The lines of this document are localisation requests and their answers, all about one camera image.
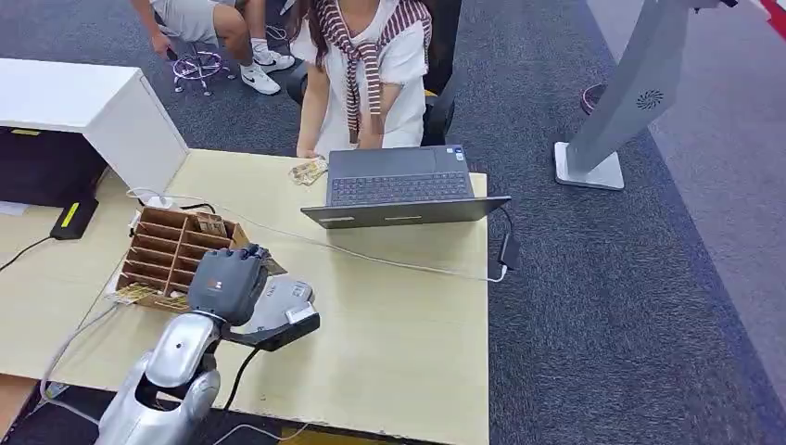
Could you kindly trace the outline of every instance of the white t-shirt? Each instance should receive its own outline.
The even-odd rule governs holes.
[[[351,39],[354,45],[362,42],[377,42],[387,20],[396,10],[399,0],[380,0],[371,24]],[[348,150],[349,127],[347,125],[347,57],[340,49],[328,42],[323,64],[330,79],[330,94],[327,111],[317,141],[317,154],[327,157],[332,150]],[[316,63],[317,48],[311,41],[309,24],[305,20],[300,34],[292,42],[290,50],[297,58]],[[402,31],[379,55],[379,73],[383,83],[402,85],[399,97],[390,108],[385,119],[384,148],[393,146],[419,146],[423,138],[423,115],[425,92],[423,76],[425,64],[423,24],[418,21]],[[361,113],[369,115],[368,82],[362,61],[358,63],[358,86],[361,93]]]

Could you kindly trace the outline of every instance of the wooden organizer box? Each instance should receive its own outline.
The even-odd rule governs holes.
[[[136,304],[168,312],[187,312],[184,295],[178,298],[171,294],[188,292],[205,252],[248,244],[240,224],[224,220],[224,227],[227,237],[204,234],[194,213],[145,207],[122,265],[117,289],[132,283],[149,285],[161,295],[150,295]]]

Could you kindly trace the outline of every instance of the shorts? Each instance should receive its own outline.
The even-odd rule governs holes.
[[[184,42],[219,45],[213,26],[213,8],[218,5],[235,6],[235,0],[151,0],[150,5],[166,24],[170,37]]]

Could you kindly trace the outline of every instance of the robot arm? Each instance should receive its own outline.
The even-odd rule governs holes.
[[[172,319],[156,347],[127,375],[101,416],[97,445],[185,444],[218,396],[214,353],[221,340],[273,351],[319,327],[310,292],[274,296],[269,291],[260,300],[268,255],[257,245],[205,254],[188,291],[192,310]],[[273,318],[284,321],[251,334],[231,331],[248,323],[255,309],[282,312]],[[159,393],[179,400],[179,406],[164,409]]]

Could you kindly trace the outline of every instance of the white base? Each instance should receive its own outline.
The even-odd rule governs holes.
[[[590,172],[572,173],[567,169],[566,142],[554,144],[554,163],[557,167],[557,182],[579,187],[603,188],[606,190],[622,190],[625,180],[619,167],[619,157],[612,153]]]

